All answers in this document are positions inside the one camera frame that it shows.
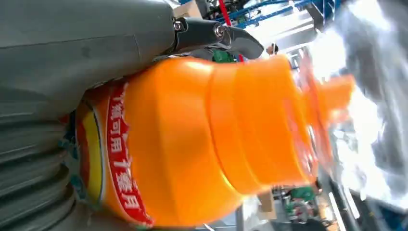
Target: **orange plastic bottle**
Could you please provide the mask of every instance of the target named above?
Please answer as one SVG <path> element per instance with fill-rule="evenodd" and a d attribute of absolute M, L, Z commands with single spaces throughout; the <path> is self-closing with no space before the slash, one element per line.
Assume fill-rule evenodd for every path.
<path fill-rule="evenodd" d="M 272 185 L 310 183 L 308 127 L 327 124 L 320 114 L 344 107 L 353 82 L 314 84 L 301 91 L 284 56 L 174 58 L 91 90 L 76 125 L 89 195 L 132 223 L 186 227 Z"/>

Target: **green object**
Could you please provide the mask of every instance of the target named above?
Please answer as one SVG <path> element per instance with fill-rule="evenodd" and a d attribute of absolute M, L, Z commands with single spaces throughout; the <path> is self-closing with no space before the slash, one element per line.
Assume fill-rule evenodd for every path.
<path fill-rule="evenodd" d="M 300 187 L 291 190 L 292 199 L 302 199 L 304 201 L 312 201 L 315 199 L 315 193 L 312 187 Z"/>
<path fill-rule="evenodd" d="M 213 61 L 217 63 L 234 63 L 234 56 L 226 51 L 213 50 Z"/>

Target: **red pole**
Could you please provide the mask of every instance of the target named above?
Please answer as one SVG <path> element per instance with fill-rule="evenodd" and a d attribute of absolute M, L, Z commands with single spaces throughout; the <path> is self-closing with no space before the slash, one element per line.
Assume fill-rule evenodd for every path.
<path fill-rule="evenodd" d="M 225 6 L 224 0 L 219 0 L 219 7 L 221 9 L 222 15 L 224 16 L 225 22 L 228 26 L 231 26 L 230 16 L 228 15 L 227 7 Z M 243 62 L 243 57 L 241 54 L 238 55 L 240 62 Z"/>

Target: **screw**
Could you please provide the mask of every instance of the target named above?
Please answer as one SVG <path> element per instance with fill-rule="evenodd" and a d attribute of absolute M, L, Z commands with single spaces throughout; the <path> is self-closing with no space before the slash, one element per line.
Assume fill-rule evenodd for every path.
<path fill-rule="evenodd" d="M 214 33 L 217 37 L 222 37 L 224 35 L 224 27 L 222 25 L 217 25 L 214 27 Z"/>
<path fill-rule="evenodd" d="M 183 29 L 182 23 L 179 22 L 179 21 L 176 21 L 176 22 L 173 24 L 173 26 L 174 26 L 174 29 L 175 29 L 176 31 L 181 31 L 181 30 Z"/>

